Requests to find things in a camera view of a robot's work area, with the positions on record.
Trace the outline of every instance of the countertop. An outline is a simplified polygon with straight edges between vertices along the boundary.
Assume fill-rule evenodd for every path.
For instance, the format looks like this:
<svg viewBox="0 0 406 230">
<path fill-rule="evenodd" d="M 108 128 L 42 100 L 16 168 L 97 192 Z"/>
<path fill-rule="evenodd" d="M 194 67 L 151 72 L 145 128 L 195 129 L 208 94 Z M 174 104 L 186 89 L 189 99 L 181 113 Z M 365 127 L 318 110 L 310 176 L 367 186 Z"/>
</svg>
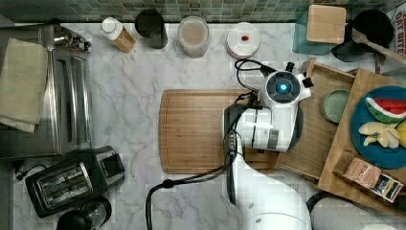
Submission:
<svg viewBox="0 0 406 230">
<path fill-rule="evenodd" d="M 296 64 L 294 74 L 311 56 L 293 54 L 294 24 L 254 24 L 261 44 L 251 57 L 277 69 L 288 61 Z M 169 43 L 162 50 L 146 46 L 132 24 L 124 24 L 137 43 L 130 54 L 113 46 L 100 33 L 100 24 L 63 24 L 92 42 L 90 90 L 92 96 L 94 147 L 109 145 L 122 155 L 125 182 L 106 197 L 113 216 L 102 229 L 146 229 L 145 203 L 151 187 L 167 178 L 162 171 L 158 148 L 158 118 L 166 89 L 235 89 L 234 58 L 224 46 L 233 24 L 210 24 L 211 41 L 201 58 L 187 57 L 177 40 L 178 24 L 167 24 Z M 317 61 L 349 71 L 362 67 L 374 71 L 372 56 L 344 63 L 331 53 Z M 279 170 L 270 176 L 297 190 L 304 200 L 318 192 L 298 175 Z M 238 229 L 239 211 L 228 201 L 225 177 L 196 185 L 161 190 L 153 196 L 154 229 Z M 59 215 L 39 218 L 23 182 L 14 184 L 14 229 L 56 229 Z"/>
</svg>

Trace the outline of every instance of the dish towel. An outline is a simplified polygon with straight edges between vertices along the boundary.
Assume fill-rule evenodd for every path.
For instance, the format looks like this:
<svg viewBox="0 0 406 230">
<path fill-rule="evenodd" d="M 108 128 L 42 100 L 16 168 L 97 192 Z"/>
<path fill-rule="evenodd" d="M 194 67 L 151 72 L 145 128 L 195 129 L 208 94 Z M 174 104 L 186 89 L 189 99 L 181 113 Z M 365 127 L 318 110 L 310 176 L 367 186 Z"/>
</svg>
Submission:
<svg viewBox="0 0 406 230">
<path fill-rule="evenodd" d="M 43 46 L 9 39 L 0 75 L 0 123 L 34 132 L 42 114 L 47 69 Z"/>
</svg>

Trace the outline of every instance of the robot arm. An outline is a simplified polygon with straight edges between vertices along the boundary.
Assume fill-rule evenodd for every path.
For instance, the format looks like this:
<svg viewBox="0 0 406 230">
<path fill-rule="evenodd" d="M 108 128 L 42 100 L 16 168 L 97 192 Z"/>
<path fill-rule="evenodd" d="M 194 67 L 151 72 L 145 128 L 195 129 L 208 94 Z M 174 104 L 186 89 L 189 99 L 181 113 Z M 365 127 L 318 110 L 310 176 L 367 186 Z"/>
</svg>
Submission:
<svg viewBox="0 0 406 230">
<path fill-rule="evenodd" d="M 237 133 L 230 132 L 226 138 L 232 140 L 229 143 L 237 144 L 232 172 L 235 205 L 243 217 L 243 229 L 311 230 L 310 216 L 300 195 L 248 166 L 242 157 L 241 138 Z"/>
<path fill-rule="evenodd" d="M 303 75 L 276 72 L 260 90 L 263 109 L 241 104 L 228 107 L 222 116 L 224 153 L 230 201 L 244 219 L 245 230 L 310 230 L 305 202 L 289 186 L 257 172 L 243 159 L 242 147 L 287 151 L 296 125 L 298 103 L 310 96 Z"/>
</svg>

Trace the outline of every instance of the black kettle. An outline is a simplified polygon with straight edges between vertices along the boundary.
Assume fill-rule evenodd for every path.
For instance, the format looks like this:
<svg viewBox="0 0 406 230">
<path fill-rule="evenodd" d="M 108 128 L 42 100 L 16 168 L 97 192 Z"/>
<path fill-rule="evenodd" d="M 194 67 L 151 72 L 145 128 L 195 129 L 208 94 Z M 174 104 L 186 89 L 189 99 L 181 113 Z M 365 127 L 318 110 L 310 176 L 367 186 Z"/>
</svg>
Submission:
<svg viewBox="0 0 406 230">
<path fill-rule="evenodd" d="M 377 10 L 362 11 L 346 25 L 343 44 L 331 50 L 337 59 L 345 62 L 356 61 L 367 53 L 377 53 L 367 45 L 355 43 L 352 39 L 352 28 L 366 35 L 368 41 L 385 48 L 389 47 L 394 38 L 394 27 L 384 12 Z"/>
<path fill-rule="evenodd" d="M 99 196 L 62 215 L 57 222 L 56 230 L 93 230 L 105 224 L 110 217 L 110 202 L 107 198 Z"/>
</svg>

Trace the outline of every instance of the wooden lid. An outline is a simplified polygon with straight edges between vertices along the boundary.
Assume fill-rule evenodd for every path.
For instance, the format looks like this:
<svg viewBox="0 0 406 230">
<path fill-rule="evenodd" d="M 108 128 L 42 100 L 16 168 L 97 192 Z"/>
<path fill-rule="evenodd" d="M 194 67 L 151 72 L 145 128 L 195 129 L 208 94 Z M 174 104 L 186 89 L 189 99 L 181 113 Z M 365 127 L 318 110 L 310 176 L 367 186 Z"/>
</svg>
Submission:
<svg viewBox="0 0 406 230">
<path fill-rule="evenodd" d="M 311 5 L 308 11 L 308 41 L 341 44 L 344 42 L 346 9 Z"/>
</svg>

